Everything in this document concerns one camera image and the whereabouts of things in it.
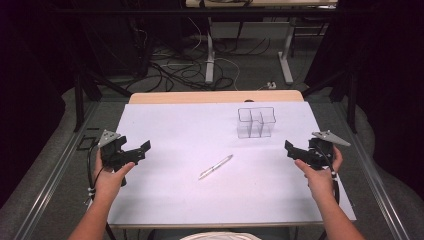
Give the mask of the person's left hand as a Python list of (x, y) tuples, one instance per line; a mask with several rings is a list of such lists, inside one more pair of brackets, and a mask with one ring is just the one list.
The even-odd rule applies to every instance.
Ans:
[(108, 170), (103, 166), (100, 151), (97, 151), (93, 171), (95, 182), (94, 201), (112, 203), (121, 188), (122, 180), (134, 167), (135, 164), (129, 162), (118, 171)]

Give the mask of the aluminium floor rail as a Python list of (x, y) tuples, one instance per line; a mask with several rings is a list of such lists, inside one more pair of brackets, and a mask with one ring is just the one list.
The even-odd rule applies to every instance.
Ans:
[(77, 131), (74, 131), (76, 109), (73, 106), (66, 108), (58, 128), (15, 189), (14, 211), (18, 218), (18, 229), (12, 234), (13, 240), (30, 238), (67, 169), (77, 143), (82, 139), (84, 128), (98, 105), (98, 102), (86, 104), (86, 109), (83, 111), (85, 120)]
[(337, 113), (339, 119), (342, 121), (344, 129), (347, 131), (351, 145), (359, 155), (358, 162), (364, 172), (365, 178), (368, 185), (374, 195), (374, 198), (379, 206), (380, 212), (382, 213), (388, 228), (394, 240), (410, 240), (410, 237), (403, 226), (394, 205), (385, 190), (384, 183), (375, 168), (372, 158), (366, 152), (362, 145), (360, 138), (356, 133), (351, 130), (351, 127), (347, 123), (347, 113), (345, 112), (342, 103), (334, 103), (333, 108)]

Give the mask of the clear plastic pen organizer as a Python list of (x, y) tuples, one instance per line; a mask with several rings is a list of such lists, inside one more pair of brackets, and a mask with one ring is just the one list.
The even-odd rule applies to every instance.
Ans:
[(239, 108), (237, 123), (240, 139), (270, 137), (276, 123), (274, 108)]

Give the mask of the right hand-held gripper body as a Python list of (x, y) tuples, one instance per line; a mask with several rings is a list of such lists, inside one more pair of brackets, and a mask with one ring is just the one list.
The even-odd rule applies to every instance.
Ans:
[(309, 140), (309, 152), (313, 158), (309, 165), (315, 170), (332, 167), (334, 161), (333, 147), (335, 144), (350, 146), (350, 143), (330, 130), (313, 132), (313, 138)]

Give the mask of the black metal stand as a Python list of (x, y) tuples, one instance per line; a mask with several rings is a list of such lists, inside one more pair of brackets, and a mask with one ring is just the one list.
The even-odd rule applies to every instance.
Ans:
[(86, 95), (91, 101), (100, 101), (103, 97), (98, 88), (98, 84), (104, 85), (107, 88), (121, 94), (124, 97), (130, 97), (132, 93), (111, 82), (107, 78), (98, 73), (88, 69), (81, 68), (74, 75), (74, 93), (75, 93), (75, 107), (76, 107), (76, 125), (75, 132), (78, 132), (83, 123), (85, 122), (85, 112), (83, 95)]
[(346, 122), (353, 133), (357, 133), (356, 129), (356, 101), (358, 91), (358, 72), (355, 70), (340, 70), (330, 77), (320, 81), (318, 84), (308, 87), (302, 91), (303, 97), (307, 97), (312, 93), (323, 89), (329, 84), (336, 84), (336, 88), (331, 92), (331, 101), (340, 102), (342, 100), (342, 93), (346, 91), (347, 102), (347, 116)]

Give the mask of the white-legged background desk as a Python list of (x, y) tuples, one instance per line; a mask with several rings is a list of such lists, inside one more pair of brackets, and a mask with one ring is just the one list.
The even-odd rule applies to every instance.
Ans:
[[(338, 3), (338, 0), (185, 0), (187, 7), (198, 8), (223, 8), (235, 9), (237, 7), (262, 8), (271, 10), (303, 10), (303, 9), (324, 9), (331, 10)], [(215, 22), (211, 17), (208, 24), (212, 27), (207, 31), (208, 58), (206, 61), (205, 82), (211, 83), (214, 75), (215, 50), (214, 39), (229, 38), (238, 39), (256, 38), (262, 33), (266, 38), (279, 38), (284, 41), (284, 49), (278, 53), (281, 70), (287, 84), (293, 83), (293, 77), (288, 64), (287, 56), (294, 38), (295, 24), (297, 17), (289, 17), (285, 22), (258, 22), (243, 23), (242, 21), (232, 21), (229, 23)]]

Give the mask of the person's white shirt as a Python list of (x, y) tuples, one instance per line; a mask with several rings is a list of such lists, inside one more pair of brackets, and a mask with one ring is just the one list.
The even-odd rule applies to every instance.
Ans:
[(249, 233), (235, 233), (235, 232), (204, 232), (196, 233), (180, 240), (262, 240)]

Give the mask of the silver pen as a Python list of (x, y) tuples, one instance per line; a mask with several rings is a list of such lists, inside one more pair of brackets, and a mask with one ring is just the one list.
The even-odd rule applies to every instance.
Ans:
[(219, 161), (218, 163), (216, 163), (215, 165), (209, 167), (208, 169), (206, 169), (205, 171), (203, 171), (199, 177), (198, 180), (202, 180), (204, 178), (206, 178), (208, 175), (210, 175), (211, 173), (213, 173), (215, 170), (219, 169), (221, 166), (225, 165), (228, 161), (230, 161), (233, 158), (233, 154), (226, 156), (224, 159), (222, 159), (221, 161)]

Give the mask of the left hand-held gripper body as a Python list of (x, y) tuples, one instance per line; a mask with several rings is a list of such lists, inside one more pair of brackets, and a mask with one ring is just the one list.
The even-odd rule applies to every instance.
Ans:
[(122, 150), (122, 146), (126, 143), (127, 139), (125, 136), (104, 130), (98, 142), (102, 165), (118, 171), (129, 162), (137, 163), (137, 156), (133, 150), (128, 152)]

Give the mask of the person's right hand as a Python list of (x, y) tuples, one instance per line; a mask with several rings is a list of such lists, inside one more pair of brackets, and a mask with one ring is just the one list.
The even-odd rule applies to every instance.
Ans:
[(339, 168), (343, 162), (343, 157), (340, 150), (334, 146), (334, 160), (332, 167), (325, 170), (313, 170), (310, 166), (304, 163), (302, 160), (295, 160), (295, 165), (304, 173), (304, 176), (308, 180), (308, 187), (311, 190), (312, 197), (317, 203), (329, 203), (334, 201), (333, 194), (333, 178), (332, 176), (337, 174)]

